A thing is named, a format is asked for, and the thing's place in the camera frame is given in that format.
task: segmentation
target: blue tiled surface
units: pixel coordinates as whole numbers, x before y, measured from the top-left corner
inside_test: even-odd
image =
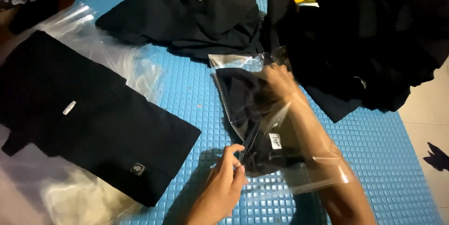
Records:
[[[122,0],[78,0],[104,13]],[[266,11],[266,0],[257,0]],[[154,208],[129,216],[123,225],[177,224],[207,178],[220,148],[230,143],[224,113],[210,69],[189,58],[172,56],[165,48],[144,48],[166,70],[160,106],[203,132],[183,167]],[[337,124],[311,102],[329,135],[356,172],[380,225],[440,225],[441,218],[423,171],[398,113],[358,109]],[[263,178],[276,180],[273,174]],[[248,203],[243,196],[233,216],[220,224],[330,224],[315,193]]]

